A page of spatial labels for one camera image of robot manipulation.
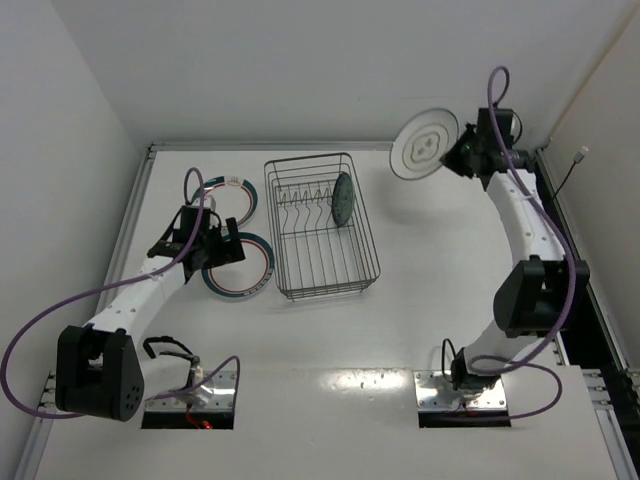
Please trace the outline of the white plate red teal rim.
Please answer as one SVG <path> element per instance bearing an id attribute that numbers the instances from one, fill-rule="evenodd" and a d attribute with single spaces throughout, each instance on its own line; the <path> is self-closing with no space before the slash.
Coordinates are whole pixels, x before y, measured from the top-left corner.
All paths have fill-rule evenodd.
<path id="1" fill-rule="evenodd" d="M 240 240 L 246 256 L 243 261 L 202 271 L 205 286 L 225 300 L 239 301 L 256 295 L 274 273 L 275 256 L 266 240 L 248 232 L 241 232 Z"/>

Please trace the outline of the white plate with teal rim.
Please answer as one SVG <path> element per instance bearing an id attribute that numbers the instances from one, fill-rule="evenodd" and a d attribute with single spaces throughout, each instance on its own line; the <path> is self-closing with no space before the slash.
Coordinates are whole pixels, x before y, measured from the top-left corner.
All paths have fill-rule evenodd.
<path id="1" fill-rule="evenodd" d="M 444 155 L 459 138 L 457 117 L 448 109 L 431 108 L 411 118 L 392 144 L 392 173 L 407 181 L 435 173 Z"/>

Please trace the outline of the white plate green red rim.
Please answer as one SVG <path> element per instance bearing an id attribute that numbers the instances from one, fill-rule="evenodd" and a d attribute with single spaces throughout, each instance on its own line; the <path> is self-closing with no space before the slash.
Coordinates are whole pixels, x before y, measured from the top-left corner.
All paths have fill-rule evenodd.
<path id="1" fill-rule="evenodd" d="M 256 187 L 235 175 L 217 176 L 203 184 L 207 203 L 223 219 L 234 217 L 243 226 L 254 216 L 259 203 Z"/>

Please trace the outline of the small blue floral plate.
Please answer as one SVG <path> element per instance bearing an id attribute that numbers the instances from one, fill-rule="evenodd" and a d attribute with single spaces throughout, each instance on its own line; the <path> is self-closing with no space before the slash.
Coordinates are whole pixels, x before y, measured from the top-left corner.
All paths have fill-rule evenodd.
<path id="1" fill-rule="evenodd" d="M 351 176 L 341 172 L 334 184 L 331 201 L 331 213 L 337 227 L 345 226 L 354 208 L 354 185 Z"/>

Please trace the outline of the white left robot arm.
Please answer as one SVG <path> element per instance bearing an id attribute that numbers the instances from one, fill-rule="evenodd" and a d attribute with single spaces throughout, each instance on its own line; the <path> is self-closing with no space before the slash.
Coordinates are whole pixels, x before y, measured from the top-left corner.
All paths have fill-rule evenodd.
<path id="1" fill-rule="evenodd" d="M 276 219 L 267 242 L 241 231 L 235 218 L 221 219 L 209 188 L 201 186 L 149 249 L 138 275 L 114 283 L 108 306 L 60 334 L 57 408 L 68 418 L 126 421 L 148 400 L 196 404 L 207 382 L 199 357 L 170 336 L 148 336 L 147 329 L 196 273 L 243 262 L 246 245 L 264 253 L 266 278 L 312 280 L 288 291 L 283 304 L 266 294 L 254 307 L 228 310 L 226 324 L 265 343 L 267 357 L 283 347 L 285 359 L 298 358 L 315 333 L 335 335 L 353 320 L 414 317 L 432 296 L 434 266 L 446 253 L 435 228 L 388 219 L 376 247 L 364 238 L 369 224 L 362 209 L 337 224 L 333 191 L 332 183 L 317 182 L 305 202 L 287 209 L 289 217 L 304 213 L 301 231 L 287 233 Z"/>

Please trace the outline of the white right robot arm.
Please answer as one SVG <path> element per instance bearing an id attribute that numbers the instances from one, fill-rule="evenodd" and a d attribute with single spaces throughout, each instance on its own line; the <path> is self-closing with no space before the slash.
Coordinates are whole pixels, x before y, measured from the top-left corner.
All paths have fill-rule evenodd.
<path id="1" fill-rule="evenodd" d="M 538 193 L 529 155 L 514 150 L 514 113 L 487 107 L 447 152 L 449 170 L 480 180 L 493 202 L 508 240 L 512 270 L 496 291 L 493 318 L 451 364 L 454 389 L 493 385 L 509 368 L 519 368 L 575 314 L 590 277 L 587 263 L 573 255 L 549 218 Z"/>

